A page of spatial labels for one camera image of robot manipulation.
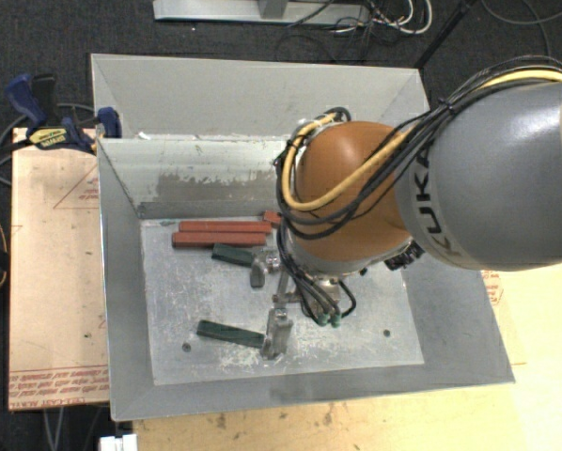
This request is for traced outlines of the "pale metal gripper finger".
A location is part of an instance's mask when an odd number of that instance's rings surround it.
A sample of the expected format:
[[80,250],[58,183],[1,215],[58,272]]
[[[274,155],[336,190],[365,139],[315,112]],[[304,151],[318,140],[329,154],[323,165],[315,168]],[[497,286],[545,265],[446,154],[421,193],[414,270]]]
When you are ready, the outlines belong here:
[[264,252],[254,256],[250,269],[250,286],[263,288],[266,277],[278,272],[280,268],[281,260],[276,252]]
[[287,309],[273,308],[269,311],[266,333],[260,350],[263,359],[274,360],[287,352],[292,327],[293,321],[289,318]]

